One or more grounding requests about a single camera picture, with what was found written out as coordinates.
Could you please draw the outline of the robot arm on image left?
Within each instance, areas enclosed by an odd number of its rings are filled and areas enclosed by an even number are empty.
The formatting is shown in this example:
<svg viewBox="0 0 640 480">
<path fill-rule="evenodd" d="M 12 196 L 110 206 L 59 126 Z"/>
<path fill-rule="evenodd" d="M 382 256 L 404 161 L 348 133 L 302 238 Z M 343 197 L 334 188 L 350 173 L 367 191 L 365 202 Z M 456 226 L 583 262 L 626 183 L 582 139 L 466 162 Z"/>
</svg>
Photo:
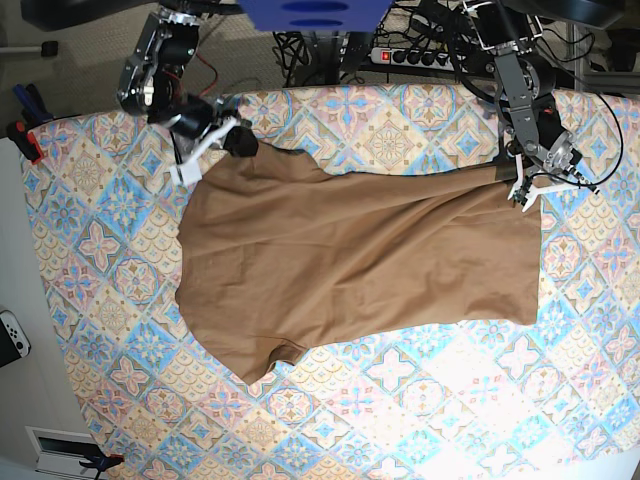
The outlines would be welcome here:
<svg viewBox="0 0 640 480">
<path fill-rule="evenodd" d="M 237 5 L 218 1 L 161 1 L 146 20 L 134 52 L 126 60 L 117 98 L 131 116 L 167 129 L 174 143 L 172 182 L 184 187 L 202 179 L 199 160 L 209 150 L 234 157 L 254 156 L 259 143 L 251 123 L 231 101 L 208 101 L 182 90 L 182 76 L 198 57 L 199 27 L 208 14 L 234 15 Z"/>
</svg>

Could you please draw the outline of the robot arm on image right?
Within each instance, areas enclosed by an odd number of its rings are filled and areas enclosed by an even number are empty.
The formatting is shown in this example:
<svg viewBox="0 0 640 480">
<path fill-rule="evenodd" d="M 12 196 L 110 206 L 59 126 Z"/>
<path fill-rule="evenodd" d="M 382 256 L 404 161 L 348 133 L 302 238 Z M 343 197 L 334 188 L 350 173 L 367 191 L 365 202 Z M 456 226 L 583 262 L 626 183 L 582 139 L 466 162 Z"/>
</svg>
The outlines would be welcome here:
<svg viewBox="0 0 640 480">
<path fill-rule="evenodd" d="M 470 80 L 463 83 L 494 105 L 500 126 L 511 132 L 512 141 L 500 155 L 515 162 L 508 197 L 524 210 L 543 195 L 578 189 L 598 193 L 601 184 L 588 181 L 577 168 L 583 156 L 574 134 L 563 127 L 553 96 L 561 63 L 535 51 L 543 36 L 541 21 L 605 29 L 624 9 L 622 1 L 463 1 L 453 11 L 453 24 L 445 30 L 452 63 L 459 63 L 455 36 L 464 23 L 489 56 L 495 94 L 482 93 Z"/>
</svg>

